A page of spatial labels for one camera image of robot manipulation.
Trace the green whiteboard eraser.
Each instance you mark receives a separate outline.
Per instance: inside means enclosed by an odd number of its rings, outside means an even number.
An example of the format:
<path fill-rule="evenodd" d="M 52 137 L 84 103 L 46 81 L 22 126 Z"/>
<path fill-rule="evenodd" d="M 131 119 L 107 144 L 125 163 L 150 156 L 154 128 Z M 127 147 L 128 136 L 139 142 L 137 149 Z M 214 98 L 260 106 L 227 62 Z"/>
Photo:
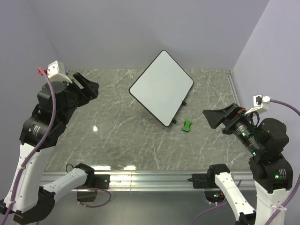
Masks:
<path fill-rule="evenodd" d="M 182 130 L 185 131 L 185 132 L 189 132 L 191 124 L 192 124 L 191 120 L 185 120 Z"/>

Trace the white whiteboard with black frame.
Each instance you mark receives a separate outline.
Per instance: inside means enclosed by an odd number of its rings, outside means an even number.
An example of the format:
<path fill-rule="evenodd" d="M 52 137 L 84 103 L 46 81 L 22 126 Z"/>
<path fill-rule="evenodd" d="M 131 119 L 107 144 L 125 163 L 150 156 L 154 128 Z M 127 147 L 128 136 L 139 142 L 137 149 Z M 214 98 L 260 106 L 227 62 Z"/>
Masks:
<path fill-rule="evenodd" d="M 162 50 L 129 87 L 129 94 L 165 127 L 175 116 L 194 85 L 194 80 Z"/>

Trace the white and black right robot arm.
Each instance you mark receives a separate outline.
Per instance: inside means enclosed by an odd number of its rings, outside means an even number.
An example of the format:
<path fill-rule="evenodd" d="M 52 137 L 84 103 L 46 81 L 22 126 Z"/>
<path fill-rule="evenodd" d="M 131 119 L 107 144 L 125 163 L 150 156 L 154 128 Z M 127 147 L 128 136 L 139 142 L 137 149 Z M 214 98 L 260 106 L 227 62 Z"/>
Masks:
<path fill-rule="evenodd" d="M 237 225 L 282 225 L 285 201 L 291 193 L 293 169 L 282 155 L 289 143 L 286 125 L 266 118 L 253 122 L 253 116 L 268 111 L 268 103 L 255 103 L 249 110 L 237 105 L 219 110 L 204 110 L 212 129 L 224 124 L 222 133 L 234 134 L 250 152 L 250 171 L 256 188 L 256 208 L 245 199 L 225 164 L 210 165 L 206 174 L 194 173 L 188 179 L 197 188 L 220 189 L 235 215 Z"/>

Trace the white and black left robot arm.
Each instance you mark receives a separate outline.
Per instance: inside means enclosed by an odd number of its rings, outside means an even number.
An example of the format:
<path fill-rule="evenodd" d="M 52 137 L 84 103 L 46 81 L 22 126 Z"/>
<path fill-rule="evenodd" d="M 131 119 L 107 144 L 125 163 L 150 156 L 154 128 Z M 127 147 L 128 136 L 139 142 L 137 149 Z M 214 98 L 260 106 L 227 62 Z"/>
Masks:
<path fill-rule="evenodd" d="M 37 94 L 38 103 L 31 117 L 23 124 L 19 161 L 11 188 L 0 202 L 1 214 L 13 214 L 13 220 L 20 225 L 38 223 L 73 189 L 96 189 L 95 170 L 83 163 L 49 184 L 42 185 L 41 179 L 45 164 L 75 110 L 98 94 L 99 84 L 80 73 L 75 73 L 69 82 L 47 79 Z"/>

